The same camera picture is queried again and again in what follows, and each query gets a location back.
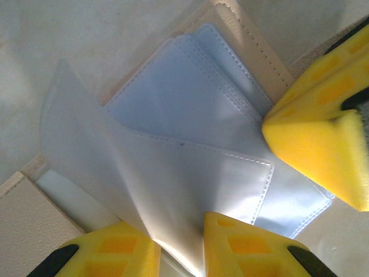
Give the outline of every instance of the sponge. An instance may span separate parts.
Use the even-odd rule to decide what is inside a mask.
[[[160,247],[125,222],[75,238],[28,277],[156,277]]]
[[[276,156],[359,211],[369,211],[368,127],[363,123],[369,110],[365,101],[343,106],[355,95],[367,98],[368,87],[369,25],[315,61],[262,127]]]
[[[337,277],[303,244],[216,212],[204,248],[207,277]]]

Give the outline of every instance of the white surface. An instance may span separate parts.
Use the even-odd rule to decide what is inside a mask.
[[[40,110],[58,59],[89,91],[105,92],[203,2],[0,1],[0,183],[40,151]],[[286,65],[369,13],[367,0],[239,2]]]

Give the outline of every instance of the black rubber tip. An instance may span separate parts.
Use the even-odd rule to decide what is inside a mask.
[[[369,101],[369,87],[363,89],[362,91],[352,95],[350,98],[343,101],[341,105],[341,110],[351,110],[353,108],[357,109],[360,104]]]
[[[310,251],[293,245],[287,249],[311,277],[338,277]]]
[[[331,47],[329,47],[329,49],[324,54],[326,55],[329,52],[336,49],[338,46],[343,44],[346,40],[351,38],[354,34],[359,32],[361,29],[363,29],[368,24],[369,24],[369,16],[363,22],[361,22],[358,26],[356,26],[354,29],[352,29],[350,32],[348,32],[346,35],[344,35],[340,40],[335,42],[335,44],[333,44]]]
[[[71,244],[53,251],[27,277],[54,277],[79,248],[77,244]]]

